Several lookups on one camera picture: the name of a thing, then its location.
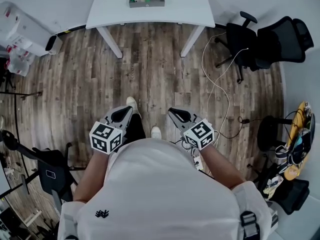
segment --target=black pants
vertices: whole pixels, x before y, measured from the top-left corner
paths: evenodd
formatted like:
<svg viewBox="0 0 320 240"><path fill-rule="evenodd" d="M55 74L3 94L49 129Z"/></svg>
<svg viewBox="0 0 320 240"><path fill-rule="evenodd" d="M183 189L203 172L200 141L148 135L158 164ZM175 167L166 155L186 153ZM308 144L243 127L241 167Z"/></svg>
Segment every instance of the black pants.
<svg viewBox="0 0 320 240"><path fill-rule="evenodd" d="M126 128L126 134L124 137L126 137L126 141L123 145L146 138L146 134L142 126L141 117L139 114L132 115L131 121Z"/></svg>

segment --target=baseboard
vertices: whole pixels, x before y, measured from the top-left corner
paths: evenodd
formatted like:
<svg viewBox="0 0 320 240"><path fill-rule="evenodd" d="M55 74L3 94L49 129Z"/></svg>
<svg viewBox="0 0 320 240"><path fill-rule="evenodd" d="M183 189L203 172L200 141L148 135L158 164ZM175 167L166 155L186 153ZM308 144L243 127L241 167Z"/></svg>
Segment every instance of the baseboard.
<svg viewBox="0 0 320 240"><path fill-rule="evenodd" d="M221 24L215 24L215 27L218 28L218 29L223 29L223 30L227 29L227 26L221 25Z"/></svg>
<svg viewBox="0 0 320 240"><path fill-rule="evenodd" d="M67 30L65 30L63 32L60 32L60 33L57 34L57 36L61 37L61 36L65 35L65 34L69 34L69 33L73 32L73 31L82 30L82 29L85 29L85 28L86 28L86 25L77 26L77 27L74 27L74 28L67 29Z"/></svg>

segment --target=white desk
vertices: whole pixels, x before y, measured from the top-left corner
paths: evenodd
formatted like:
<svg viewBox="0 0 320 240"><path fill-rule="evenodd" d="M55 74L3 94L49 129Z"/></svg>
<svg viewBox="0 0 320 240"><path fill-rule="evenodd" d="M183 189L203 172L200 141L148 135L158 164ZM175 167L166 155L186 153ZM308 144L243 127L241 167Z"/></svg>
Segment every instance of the white desk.
<svg viewBox="0 0 320 240"><path fill-rule="evenodd" d="M140 8L130 8L129 0L94 0L86 28L96 28L115 55L122 58L123 54L106 26L136 22L195 25L181 57L187 55L205 27L216 26L208 0L165 0L164 7Z"/></svg>

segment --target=white sneaker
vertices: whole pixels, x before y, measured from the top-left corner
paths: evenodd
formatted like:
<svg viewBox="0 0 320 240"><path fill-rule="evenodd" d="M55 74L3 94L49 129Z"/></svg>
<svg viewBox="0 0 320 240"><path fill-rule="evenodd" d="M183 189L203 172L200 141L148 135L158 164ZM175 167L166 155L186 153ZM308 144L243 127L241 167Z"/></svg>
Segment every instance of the white sneaker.
<svg viewBox="0 0 320 240"><path fill-rule="evenodd" d="M161 130L158 126L152 127L151 138L161 140Z"/></svg>
<svg viewBox="0 0 320 240"><path fill-rule="evenodd" d="M126 98L126 105L133 107L133 114L139 114L139 116L141 117L141 115L138 111L137 102L133 97L130 96L130 97Z"/></svg>

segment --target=plastic bag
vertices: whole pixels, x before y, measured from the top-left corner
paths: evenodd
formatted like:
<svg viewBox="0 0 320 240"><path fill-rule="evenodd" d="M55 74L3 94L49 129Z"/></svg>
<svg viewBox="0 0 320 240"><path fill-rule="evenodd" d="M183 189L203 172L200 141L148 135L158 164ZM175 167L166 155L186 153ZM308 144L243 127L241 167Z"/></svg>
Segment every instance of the plastic bag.
<svg viewBox="0 0 320 240"><path fill-rule="evenodd" d="M25 77L35 59L35 55L17 46L13 46L13 48L8 46L6 50L10 56L6 63L7 69L13 74Z"/></svg>

